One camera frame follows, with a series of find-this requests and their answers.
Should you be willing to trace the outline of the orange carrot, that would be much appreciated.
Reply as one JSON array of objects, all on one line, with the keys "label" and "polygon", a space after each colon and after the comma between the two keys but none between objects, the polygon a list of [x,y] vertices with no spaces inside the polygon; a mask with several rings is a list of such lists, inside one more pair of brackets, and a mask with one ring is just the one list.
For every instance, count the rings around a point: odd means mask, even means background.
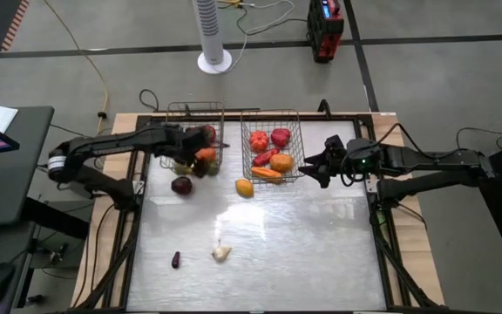
[{"label": "orange carrot", "polygon": [[281,173],[267,167],[252,167],[251,172],[254,177],[258,177],[264,181],[273,183],[280,183],[283,181]]}]

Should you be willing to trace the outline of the dark grey desk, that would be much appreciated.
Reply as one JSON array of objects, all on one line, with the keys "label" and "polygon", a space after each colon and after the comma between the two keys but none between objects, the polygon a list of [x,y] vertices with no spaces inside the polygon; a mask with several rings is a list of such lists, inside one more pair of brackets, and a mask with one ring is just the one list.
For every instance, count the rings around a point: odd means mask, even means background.
[{"label": "dark grey desk", "polygon": [[21,107],[5,132],[19,148],[0,153],[0,225],[20,220],[53,115],[50,106]]}]

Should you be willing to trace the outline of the red and black equipment box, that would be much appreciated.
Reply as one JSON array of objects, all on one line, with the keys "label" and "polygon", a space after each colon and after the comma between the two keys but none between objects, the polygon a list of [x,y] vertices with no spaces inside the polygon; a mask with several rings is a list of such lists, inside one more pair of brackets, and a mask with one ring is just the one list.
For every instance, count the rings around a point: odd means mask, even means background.
[{"label": "red and black equipment box", "polygon": [[338,0],[310,0],[306,38],[316,63],[331,61],[344,30],[343,8]]}]

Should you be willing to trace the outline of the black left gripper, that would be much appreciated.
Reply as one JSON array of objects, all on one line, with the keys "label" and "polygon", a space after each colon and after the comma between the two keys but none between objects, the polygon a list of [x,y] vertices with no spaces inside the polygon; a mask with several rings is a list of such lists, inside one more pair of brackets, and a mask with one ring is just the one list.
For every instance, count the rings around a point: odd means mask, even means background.
[{"label": "black left gripper", "polygon": [[[200,127],[184,128],[179,125],[168,125],[164,126],[164,131],[166,142],[155,147],[155,157],[166,156],[175,161],[194,161],[195,154],[202,148],[230,147],[229,144],[218,141],[210,144],[206,133]],[[197,160],[193,164],[193,174],[203,178],[208,174],[209,168],[208,160]]]}]

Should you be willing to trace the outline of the yellow-orange mango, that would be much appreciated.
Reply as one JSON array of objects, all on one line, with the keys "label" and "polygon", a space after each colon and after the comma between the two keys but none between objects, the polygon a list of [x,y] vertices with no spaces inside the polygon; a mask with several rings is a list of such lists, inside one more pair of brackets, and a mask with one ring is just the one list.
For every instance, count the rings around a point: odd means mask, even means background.
[{"label": "yellow-orange mango", "polygon": [[239,196],[251,198],[254,196],[254,184],[247,179],[238,179],[235,182],[235,188]]}]

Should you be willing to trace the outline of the orange bell pepper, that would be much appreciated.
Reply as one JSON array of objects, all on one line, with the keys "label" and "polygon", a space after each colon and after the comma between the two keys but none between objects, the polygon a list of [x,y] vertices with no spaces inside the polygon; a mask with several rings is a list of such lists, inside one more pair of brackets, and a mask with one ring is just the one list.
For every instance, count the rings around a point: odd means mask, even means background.
[{"label": "orange bell pepper", "polygon": [[274,154],[269,160],[270,167],[279,173],[290,171],[294,166],[294,159],[289,154]]}]

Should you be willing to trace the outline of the black metal table frame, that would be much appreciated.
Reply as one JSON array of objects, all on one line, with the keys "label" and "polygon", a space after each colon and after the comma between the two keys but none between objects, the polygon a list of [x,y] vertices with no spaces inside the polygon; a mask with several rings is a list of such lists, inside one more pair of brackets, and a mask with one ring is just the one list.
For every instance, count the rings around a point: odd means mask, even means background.
[{"label": "black metal table frame", "polygon": [[[326,126],[329,122],[343,123],[349,120],[359,126],[359,134],[362,137],[373,139],[383,137],[388,129],[398,122],[394,113],[333,113],[331,119],[326,119],[324,114],[319,112],[300,112],[299,115],[303,124],[313,121]],[[146,163],[143,154],[119,154],[104,162],[104,173],[115,179],[126,176],[139,179]],[[79,307],[92,291],[96,290],[96,285],[91,283],[91,280],[96,283],[101,281],[132,229],[133,215],[110,209],[111,205],[112,201],[108,196],[95,200],[89,228],[90,239],[85,246],[71,301],[75,307]],[[393,251],[400,255],[404,268],[426,296],[438,304],[443,304],[443,292],[423,224],[410,218],[407,210],[403,208],[387,217],[389,221],[385,223],[383,233],[390,240]],[[126,300],[129,267],[128,261],[120,265],[117,274],[96,302],[97,309],[117,309],[123,304]]]}]

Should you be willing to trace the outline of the red chili pepper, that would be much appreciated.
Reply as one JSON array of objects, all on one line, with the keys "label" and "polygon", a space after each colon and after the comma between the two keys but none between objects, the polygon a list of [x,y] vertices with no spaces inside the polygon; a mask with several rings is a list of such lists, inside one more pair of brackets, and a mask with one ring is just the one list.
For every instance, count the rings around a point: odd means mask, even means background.
[{"label": "red chili pepper", "polygon": [[274,155],[278,154],[279,152],[280,152],[280,150],[278,148],[273,148],[273,149],[270,149],[264,153],[258,154],[253,159],[253,166],[254,167],[264,167],[265,165],[267,165],[269,163],[270,159]]}]

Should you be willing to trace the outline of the red bell pepper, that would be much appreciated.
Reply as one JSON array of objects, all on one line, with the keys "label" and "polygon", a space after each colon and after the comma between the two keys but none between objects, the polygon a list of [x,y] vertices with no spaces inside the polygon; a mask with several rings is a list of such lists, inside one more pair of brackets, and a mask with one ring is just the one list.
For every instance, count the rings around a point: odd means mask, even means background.
[{"label": "red bell pepper", "polygon": [[287,128],[276,128],[270,135],[271,141],[275,146],[284,148],[291,139],[291,132]]}]

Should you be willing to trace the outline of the white tower fan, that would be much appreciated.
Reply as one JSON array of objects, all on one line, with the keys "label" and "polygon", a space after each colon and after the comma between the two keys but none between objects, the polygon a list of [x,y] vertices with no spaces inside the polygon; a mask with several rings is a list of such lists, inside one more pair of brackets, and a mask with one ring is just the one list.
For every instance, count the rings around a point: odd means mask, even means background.
[{"label": "white tower fan", "polygon": [[200,34],[199,68],[211,75],[227,72],[232,65],[232,56],[223,46],[216,1],[193,0],[193,11]]}]

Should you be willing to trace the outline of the white garlic bulb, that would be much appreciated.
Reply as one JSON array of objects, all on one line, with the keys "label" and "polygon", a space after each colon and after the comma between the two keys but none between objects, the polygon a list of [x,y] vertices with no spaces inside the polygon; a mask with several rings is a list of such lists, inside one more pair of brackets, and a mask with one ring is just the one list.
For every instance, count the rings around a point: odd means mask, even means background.
[{"label": "white garlic bulb", "polygon": [[221,243],[221,239],[219,239],[211,255],[217,263],[224,263],[228,255],[231,253],[232,249],[233,248],[230,246],[223,245]]}]

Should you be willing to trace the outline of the dark purple plum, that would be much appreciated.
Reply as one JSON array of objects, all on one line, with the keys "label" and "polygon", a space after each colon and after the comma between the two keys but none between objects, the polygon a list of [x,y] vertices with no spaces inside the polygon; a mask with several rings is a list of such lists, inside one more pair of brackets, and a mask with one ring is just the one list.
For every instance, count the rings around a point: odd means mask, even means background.
[{"label": "dark purple plum", "polygon": [[193,191],[193,183],[186,176],[180,176],[171,182],[171,189],[178,195],[190,195]]}]

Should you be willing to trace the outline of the wooden table board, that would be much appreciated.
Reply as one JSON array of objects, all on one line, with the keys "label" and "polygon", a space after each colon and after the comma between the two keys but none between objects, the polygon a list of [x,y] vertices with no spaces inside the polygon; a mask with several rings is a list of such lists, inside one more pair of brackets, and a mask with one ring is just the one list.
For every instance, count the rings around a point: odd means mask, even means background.
[{"label": "wooden table board", "polygon": [[[238,120],[239,124],[241,113],[243,111],[225,113],[225,123]],[[324,119],[324,113],[298,113],[302,121],[302,130],[304,128],[303,119]],[[138,118],[143,116],[165,118],[166,113],[119,113],[114,120],[112,133],[133,131],[137,126]],[[360,118],[363,123],[360,126],[361,135],[363,137],[366,137],[368,134],[370,136],[373,135],[377,140],[380,140],[388,129],[398,122],[395,113],[332,113],[333,120],[343,119],[344,117]],[[404,146],[401,131],[395,129],[383,143]],[[103,161],[104,174],[114,179],[122,179],[126,176],[134,176],[135,179],[140,179],[142,174],[135,173],[142,171],[144,155],[136,153],[134,157],[131,156],[131,154],[124,153],[106,157],[105,161]],[[131,231],[131,219],[133,215],[123,215],[115,210],[105,214],[105,211],[111,204],[112,201],[108,196],[98,198],[95,201],[90,222],[91,226],[89,228],[89,249],[86,251],[85,245],[71,306],[75,304],[79,305],[86,300],[93,290],[91,288],[92,275],[95,275],[96,283],[98,283],[111,264],[110,261],[117,255],[114,253],[115,248],[125,243],[127,234]],[[404,206],[412,209],[417,214],[422,214],[416,196],[407,196],[404,199]],[[394,209],[391,218],[384,224],[387,227],[383,229],[383,233],[386,237],[389,237],[390,246],[394,248],[393,250],[396,252],[400,251],[404,268],[408,270],[413,280],[424,291],[426,296],[438,304],[444,304],[444,297],[431,253],[427,231],[422,222],[412,215],[407,209]],[[103,227],[100,229],[98,245],[96,245],[97,230],[100,222],[103,223]],[[399,293],[402,293],[403,290],[405,291],[405,283],[398,278],[396,271],[392,269],[388,259],[385,262],[390,277],[391,302],[394,305],[406,306],[407,303],[410,303],[412,306],[417,305],[411,293],[408,294],[408,297],[405,295],[404,297],[402,295],[399,296]],[[111,292],[111,301],[98,301],[97,308],[119,306],[121,289],[126,288],[127,283],[127,279],[124,279],[125,274],[126,262],[120,266],[112,287],[108,291]]]}]

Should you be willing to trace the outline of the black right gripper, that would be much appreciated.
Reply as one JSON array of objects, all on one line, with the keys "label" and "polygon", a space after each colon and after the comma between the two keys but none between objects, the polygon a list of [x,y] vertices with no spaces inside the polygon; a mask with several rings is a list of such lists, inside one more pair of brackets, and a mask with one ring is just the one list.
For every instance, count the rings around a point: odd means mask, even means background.
[{"label": "black right gripper", "polygon": [[339,176],[344,186],[351,186],[375,172],[381,150],[379,142],[354,139],[344,147],[344,154],[324,150],[304,159],[309,167],[315,167],[310,176],[319,182],[321,188],[329,186],[331,177]]}]

